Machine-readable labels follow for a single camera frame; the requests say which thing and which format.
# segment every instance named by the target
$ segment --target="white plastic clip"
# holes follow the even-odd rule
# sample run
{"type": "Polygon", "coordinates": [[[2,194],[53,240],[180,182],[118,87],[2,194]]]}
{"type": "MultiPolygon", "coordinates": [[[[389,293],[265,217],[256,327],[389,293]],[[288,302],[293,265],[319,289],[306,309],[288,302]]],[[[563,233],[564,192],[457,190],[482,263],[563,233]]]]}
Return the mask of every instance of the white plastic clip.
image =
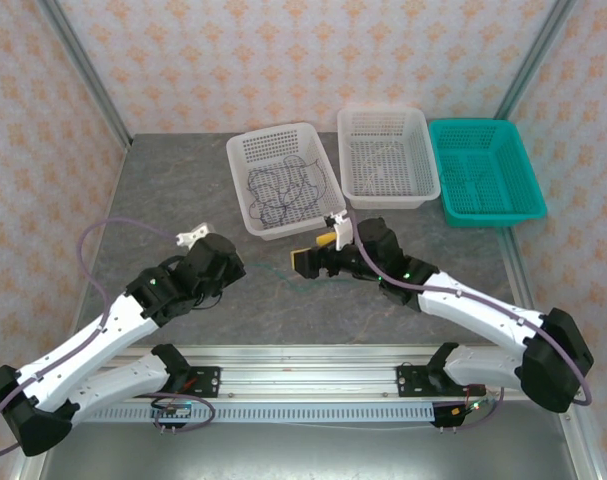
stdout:
{"type": "Polygon", "coordinates": [[[198,240],[205,237],[208,233],[214,233],[214,227],[209,223],[202,223],[191,232],[179,233],[176,236],[176,244],[179,247],[192,248],[198,240]]]}
{"type": "Polygon", "coordinates": [[[334,231],[336,232],[336,249],[341,251],[345,245],[354,241],[354,231],[352,230],[352,220],[347,216],[347,210],[331,214],[330,218],[334,220],[334,231]]]}

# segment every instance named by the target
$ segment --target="metal pole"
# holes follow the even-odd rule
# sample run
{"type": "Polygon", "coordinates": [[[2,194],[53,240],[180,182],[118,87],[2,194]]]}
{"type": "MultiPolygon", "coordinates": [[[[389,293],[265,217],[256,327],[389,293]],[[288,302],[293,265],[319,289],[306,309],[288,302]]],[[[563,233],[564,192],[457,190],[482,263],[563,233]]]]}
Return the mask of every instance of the metal pole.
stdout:
{"type": "Polygon", "coordinates": [[[90,93],[105,116],[105,120],[114,132],[117,140],[124,148],[129,148],[132,144],[132,137],[127,131],[125,123],[123,123],[119,112],[103,86],[101,79],[96,73],[90,58],[83,48],[83,45],[81,45],[79,38],[76,36],[76,33],[63,12],[63,8],[58,0],[38,0],[38,3],[43,14],[49,20],[52,28],[61,39],[70,59],[76,66],[76,69],[81,75],[81,78],[83,78],[87,88],[90,90],[90,93]]]}
{"type": "Polygon", "coordinates": [[[576,0],[557,0],[550,14],[548,15],[541,31],[537,35],[530,51],[525,56],[518,73],[514,77],[510,88],[503,97],[494,118],[497,120],[507,120],[510,114],[516,108],[516,104],[525,92],[530,80],[534,77],[545,54],[548,52],[556,35],[559,33],[565,19],[576,4],[576,0]]]}

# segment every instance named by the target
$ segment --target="white robotic arm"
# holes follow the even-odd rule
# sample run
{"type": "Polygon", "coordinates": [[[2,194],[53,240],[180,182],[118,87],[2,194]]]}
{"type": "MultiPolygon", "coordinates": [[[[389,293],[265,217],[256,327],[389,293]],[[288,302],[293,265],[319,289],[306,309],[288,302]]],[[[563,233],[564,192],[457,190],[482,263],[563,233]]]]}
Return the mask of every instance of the white robotic arm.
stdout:
{"type": "Polygon", "coordinates": [[[190,380],[190,366],[172,345],[158,345],[130,365],[95,374],[132,343],[220,296],[245,275],[234,245],[207,224],[180,234],[177,243],[189,252],[141,272],[106,319],[97,318],[19,370],[0,367],[3,417],[27,456],[50,449],[98,409],[160,390],[177,392],[190,380]]]}
{"type": "MultiPolygon", "coordinates": [[[[417,382],[424,380],[423,385],[442,395],[473,384],[520,388],[554,412],[565,412],[575,401],[594,360],[570,315],[559,309],[549,314],[526,310],[478,292],[438,267],[404,255],[382,218],[364,220],[354,230],[346,225],[353,219],[344,216],[341,212],[327,219],[334,232],[318,237],[316,247],[292,252],[294,270],[305,278],[317,278],[321,269],[329,276],[347,271],[377,282],[391,301],[450,320],[501,347],[482,352],[444,344],[417,382]]],[[[408,387],[399,391],[408,393],[408,387]]]]}

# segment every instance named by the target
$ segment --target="patterned wallpaper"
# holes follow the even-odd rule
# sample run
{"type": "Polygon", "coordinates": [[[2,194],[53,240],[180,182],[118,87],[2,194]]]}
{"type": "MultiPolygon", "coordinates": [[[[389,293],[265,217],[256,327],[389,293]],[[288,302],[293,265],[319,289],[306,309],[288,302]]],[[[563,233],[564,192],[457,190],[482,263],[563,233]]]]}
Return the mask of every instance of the patterned wallpaper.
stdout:
{"type": "Polygon", "coordinates": [[[494,115],[553,0],[62,0],[132,133],[494,115]]]}
{"type": "Polygon", "coordinates": [[[607,454],[607,0],[579,1],[512,119],[547,200],[517,229],[540,307],[572,312],[607,454]]]}
{"type": "MultiPolygon", "coordinates": [[[[75,239],[104,215],[121,156],[36,1],[0,0],[0,365],[70,332],[75,239]]],[[[12,440],[1,421],[0,448],[12,440]]],[[[0,459],[0,479],[13,459],[0,459]]]]}

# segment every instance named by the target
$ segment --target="green basket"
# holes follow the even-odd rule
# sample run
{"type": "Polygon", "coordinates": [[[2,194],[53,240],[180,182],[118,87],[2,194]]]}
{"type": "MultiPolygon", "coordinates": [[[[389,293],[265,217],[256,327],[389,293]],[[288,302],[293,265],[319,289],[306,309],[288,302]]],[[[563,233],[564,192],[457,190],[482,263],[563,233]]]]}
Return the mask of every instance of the green basket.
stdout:
{"type": "Polygon", "coordinates": [[[514,124],[435,120],[430,135],[449,225],[509,227],[545,216],[545,200],[514,124]]]}

